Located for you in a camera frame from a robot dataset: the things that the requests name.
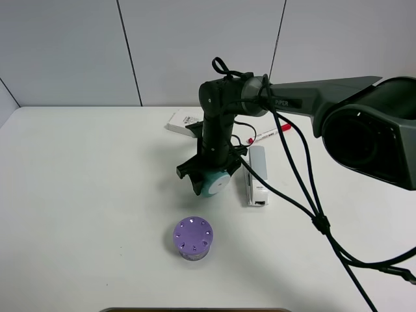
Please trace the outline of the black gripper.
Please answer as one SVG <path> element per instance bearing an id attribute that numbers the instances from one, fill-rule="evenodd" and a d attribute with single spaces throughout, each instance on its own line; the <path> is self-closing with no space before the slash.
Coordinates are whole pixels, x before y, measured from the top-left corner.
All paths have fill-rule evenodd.
<path id="1" fill-rule="evenodd" d="M 225 121 L 223 127 L 218 120 L 197 122 L 187 125 L 197 138 L 197 153 L 176 168 L 179 178 L 189 176 L 195 195 L 199 196 L 204 184 L 204 172 L 226 171 L 232 176 L 240 167 L 241 160 L 231 150 L 234 122 Z"/>

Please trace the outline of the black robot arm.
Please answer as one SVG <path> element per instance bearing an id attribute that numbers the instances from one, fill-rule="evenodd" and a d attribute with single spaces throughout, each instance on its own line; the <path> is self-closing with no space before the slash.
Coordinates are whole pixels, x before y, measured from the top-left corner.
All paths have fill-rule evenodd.
<path id="1" fill-rule="evenodd" d="M 276 110 L 308 116 L 313 134 L 339 164 L 397 187 L 415 189 L 415 79 L 377 76 L 273 84 L 251 73 L 200 86 L 203 120 L 190 125 L 197 153 L 177 169 L 200 194 L 206 174 L 233 174 L 239 155 L 231 151 L 236 116 L 260 117 Z"/>

